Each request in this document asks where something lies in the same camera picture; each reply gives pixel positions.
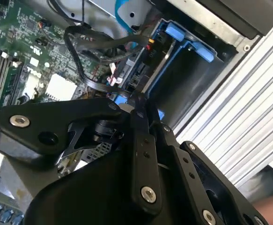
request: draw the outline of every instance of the green circuit board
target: green circuit board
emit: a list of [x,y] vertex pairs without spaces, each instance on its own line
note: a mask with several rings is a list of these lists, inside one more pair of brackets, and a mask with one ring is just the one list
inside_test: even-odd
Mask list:
[[[31,73],[38,78],[38,85],[35,87],[37,94],[46,101],[50,100],[44,95],[53,74],[58,74],[77,86],[72,99],[85,92],[87,87],[80,81],[76,65],[64,45],[64,29],[54,24],[45,27],[44,32],[50,38],[48,41],[37,24],[45,18],[18,0],[10,0],[8,6],[0,5],[0,13],[0,51],[5,54],[6,60],[13,62],[1,85],[3,90],[0,91],[0,107],[14,104],[14,101],[8,100],[12,90],[16,98],[25,94],[23,91],[27,89],[26,83]],[[40,44],[39,40],[44,40],[44,44]],[[85,74],[94,80],[107,70],[107,67],[98,66],[87,57],[80,55],[80,59]],[[15,62],[20,69],[15,69]]]

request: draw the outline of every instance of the black cable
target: black cable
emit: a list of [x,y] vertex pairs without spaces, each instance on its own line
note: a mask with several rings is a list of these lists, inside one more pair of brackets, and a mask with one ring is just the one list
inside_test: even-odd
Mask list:
[[89,79],[85,73],[84,73],[84,69],[83,69],[83,66],[82,66],[82,63],[80,61],[80,58],[79,58],[79,55],[77,53],[77,51],[75,50],[71,40],[70,40],[70,36],[69,34],[76,34],[76,33],[79,33],[79,34],[82,34],[84,35],[86,29],[84,29],[83,27],[81,26],[70,26],[70,27],[67,27],[66,30],[65,30],[65,34],[64,34],[64,41],[65,41],[65,44],[69,50],[69,52],[71,53],[71,56],[73,57],[73,60],[74,60],[74,63],[77,67],[77,71],[78,71],[78,75],[80,77],[80,79],[89,87],[91,87],[92,89],[95,89],[97,91],[101,91],[101,92],[106,92],[106,93],[116,93],[116,94],[119,94],[121,96],[124,96],[126,98],[129,98],[131,93],[124,90],[124,89],[121,89],[121,88],[117,88],[117,87],[112,87],[112,86],[107,86],[107,85],[104,85],[104,84],[101,84],[101,83],[97,83],[91,79]]
[[[94,38],[93,35],[87,34],[86,37]],[[143,35],[129,35],[127,37],[116,39],[116,40],[109,40],[109,41],[101,41],[101,40],[94,40],[94,41],[87,41],[87,40],[79,40],[77,43],[77,51],[83,50],[92,50],[92,49],[110,49],[117,47],[119,45],[124,45],[129,42],[135,42],[145,47],[148,45],[150,38],[143,36]]]
[[82,26],[84,25],[84,19],[85,19],[85,15],[84,15],[84,0],[82,0]]

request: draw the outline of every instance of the black metal bracket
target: black metal bracket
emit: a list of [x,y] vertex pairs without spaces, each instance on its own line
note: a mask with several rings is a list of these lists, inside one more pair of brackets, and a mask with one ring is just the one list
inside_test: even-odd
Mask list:
[[225,224],[256,224],[256,217],[267,224],[261,214],[246,200],[236,187],[192,142],[183,142],[181,149],[190,156],[188,160],[196,166],[204,190],[216,213],[220,213]]
[[[7,106],[0,109],[0,152],[40,169],[51,167],[68,147],[70,124],[112,120],[121,113],[107,98]],[[25,116],[29,125],[12,125],[14,115]]]

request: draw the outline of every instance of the mounting hole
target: mounting hole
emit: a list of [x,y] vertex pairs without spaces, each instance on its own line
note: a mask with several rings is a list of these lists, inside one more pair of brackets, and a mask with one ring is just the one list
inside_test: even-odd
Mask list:
[[145,152],[144,152],[144,157],[146,157],[146,158],[150,158],[149,153],[147,153],[147,152],[145,151]]
[[193,173],[189,173],[189,176],[191,177],[191,178],[193,178],[193,179],[195,179],[195,176],[193,175]]
[[53,132],[43,131],[38,135],[38,140],[44,145],[56,145],[58,143],[58,137]]

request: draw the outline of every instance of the silver metal panel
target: silver metal panel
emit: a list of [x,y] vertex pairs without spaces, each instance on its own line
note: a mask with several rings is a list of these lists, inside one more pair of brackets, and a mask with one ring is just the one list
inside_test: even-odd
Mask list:
[[231,28],[218,16],[199,4],[196,0],[168,0],[168,2],[213,32],[227,44],[236,46],[239,39],[243,39],[241,34]]
[[[89,0],[111,16],[115,17],[116,0]],[[147,0],[137,0],[126,2],[119,10],[120,17],[129,25],[141,25],[144,22],[148,12],[151,9],[151,4]]]
[[178,135],[240,187],[273,160],[273,29]]

